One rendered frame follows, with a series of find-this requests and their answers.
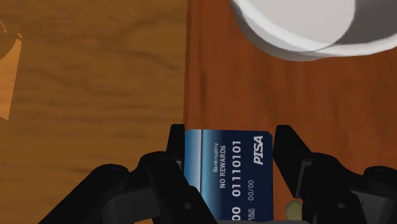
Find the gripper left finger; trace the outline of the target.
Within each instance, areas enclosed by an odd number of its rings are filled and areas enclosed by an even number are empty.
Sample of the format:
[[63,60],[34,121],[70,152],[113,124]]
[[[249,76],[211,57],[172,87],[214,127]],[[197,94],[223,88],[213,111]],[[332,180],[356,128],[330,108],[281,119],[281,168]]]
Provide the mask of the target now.
[[143,155],[129,171],[95,168],[38,224],[217,224],[183,175],[185,126],[171,125],[167,149]]

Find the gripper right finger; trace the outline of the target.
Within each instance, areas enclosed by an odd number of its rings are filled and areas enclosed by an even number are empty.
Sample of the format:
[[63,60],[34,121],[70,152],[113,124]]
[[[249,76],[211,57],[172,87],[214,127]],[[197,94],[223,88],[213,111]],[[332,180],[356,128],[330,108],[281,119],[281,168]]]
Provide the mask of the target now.
[[308,224],[397,224],[397,170],[378,165],[356,174],[310,151],[289,125],[276,127],[273,159]]

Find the blue bank card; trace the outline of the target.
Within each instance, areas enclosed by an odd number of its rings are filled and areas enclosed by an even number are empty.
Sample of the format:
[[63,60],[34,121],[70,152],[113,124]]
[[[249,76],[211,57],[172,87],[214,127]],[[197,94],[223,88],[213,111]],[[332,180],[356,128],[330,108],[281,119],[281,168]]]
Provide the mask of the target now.
[[216,220],[274,219],[269,132],[191,129],[183,170]]

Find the small yellowish object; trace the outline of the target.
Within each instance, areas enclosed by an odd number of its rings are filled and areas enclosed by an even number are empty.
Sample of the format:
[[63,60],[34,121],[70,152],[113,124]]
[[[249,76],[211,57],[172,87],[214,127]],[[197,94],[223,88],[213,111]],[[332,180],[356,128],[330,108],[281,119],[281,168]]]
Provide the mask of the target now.
[[285,215],[287,220],[302,221],[302,206],[300,200],[292,200],[285,205]]

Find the white round bowl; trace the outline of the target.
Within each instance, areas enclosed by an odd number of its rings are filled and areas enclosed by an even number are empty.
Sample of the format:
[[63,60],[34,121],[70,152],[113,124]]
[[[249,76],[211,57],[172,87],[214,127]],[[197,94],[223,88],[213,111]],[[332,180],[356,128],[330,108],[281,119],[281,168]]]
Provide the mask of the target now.
[[230,0],[245,37],[279,59],[355,57],[397,47],[397,0]]

